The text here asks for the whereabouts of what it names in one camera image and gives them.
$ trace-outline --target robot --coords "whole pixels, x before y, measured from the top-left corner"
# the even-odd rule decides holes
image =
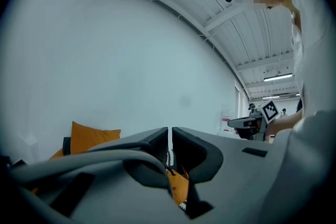
[[[240,138],[265,141],[267,125],[279,115],[273,100],[251,109],[249,117],[230,120],[227,125],[237,130]]]

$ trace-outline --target ceiling beam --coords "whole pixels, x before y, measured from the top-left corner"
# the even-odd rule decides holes
[[[277,102],[282,102],[282,101],[290,101],[290,100],[297,100],[298,102],[299,102],[299,99],[300,99],[300,97],[299,96],[295,96],[295,97],[290,97],[290,98],[275,98],[275,99],[273,99],[273,101],[275,102],[275,103],[277,103]],[[261,98],[252,98],[251,100],[250,100],[250,102],[263,102],[263,101],[267,101],[267,100],[269,100],[269,99],[261,99]]]
[[[205,28],[205,30],[210,31],[211,29],[215,28],[216,26],[222,24],[226,20],[231,19],[232,17],[236,16],[237,14],[239,14],[239,13],[245,11],[245,10],[246,10],[245,6],[239,5],[239,4],[234,4],[234,5],[226,8],[222,12],[218,13],[215,17],[208,20],[205,23],[204,28]]]
[[[193,17],[191,16],[186,10],[184,10],[182,7],[180,7],[178,4],[173,2],[172,0],[159,0],[171,9],[175,10],[177,13],[179,13],[181,16],[183,16],[187,21],[189,21],[194,27],[198,29],[210,42],[212,45],[216,47],[216,49],[223,55],[225,58],[227,64],[231,67],[232,71],[238,78],[238,80],[241,82],[243,89],[246,91],[246,94],[248,98],[250,99],[250,94],[248,90],[246,89],[245,83],[243,79],[241,78],[239,72],[236,70],[236,67],[234,63],[231,60],[231,57],[229,57],[229,54],[226,52],[225,49],[223,49],[222,46],[219,45],[219,43],[214,39],[210,33]]]
[[[286,54],[276,55],[276,56],[269,57],[266,59],[245,63],[243,65],[236,66],[236,69],[240,72],[246,69],[251,69],[255,67],[263,67],[263,66],[267,66],[267,65],[271,65],[271,64],[275,64],[279,62],[284,62],[284,61],[288,61],[292,59],[294,59],[294,53],[288,52]]]
[[[294,94],[294,93],[298,93],[298,92],[299,92],[298,88],[294,87],[294,88],[290,88],[290,89],[283,89],[283,90],[276,90],[276,91],[266,91],[266,92],[251,93],[251,98],[268,97],[271,94],[272,95],[278,95],[278,94],[284,94],[284,93]]]
[[[295,81],[294,76],[292,76],[290,78],[285,78],[285,79],[250,83],[250,84],[246,84],[246,88],[249,89],[249,88],[255,88],[255,87],[263,87],[263,86],[268,86],[268,85],[273,85],[273,84],[281,84],[281,83],[292,82],[292,81]]]

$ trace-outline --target window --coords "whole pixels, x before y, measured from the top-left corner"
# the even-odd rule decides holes
[[[235,119],[238,118],[239,115],[239,90],[235,86]]]

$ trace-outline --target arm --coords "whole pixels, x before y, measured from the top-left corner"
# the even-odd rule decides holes
[[[302,119],[302,109],[294,115],[288,117],[282,117],[280,119],[273,120],[267,127],[266,135],[277,134],[285,129],[292,129],[294,125]]]

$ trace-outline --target orange pillow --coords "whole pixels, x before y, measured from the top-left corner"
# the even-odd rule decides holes
[[[56,152],[53,156],[50,157],[50,159],[57,159],[63,157],[63,148],[61,148],[58,152]]]
[[[70,152],[83,153],[99,144],[120,138],[121,130],[102,131],[72,122]]]

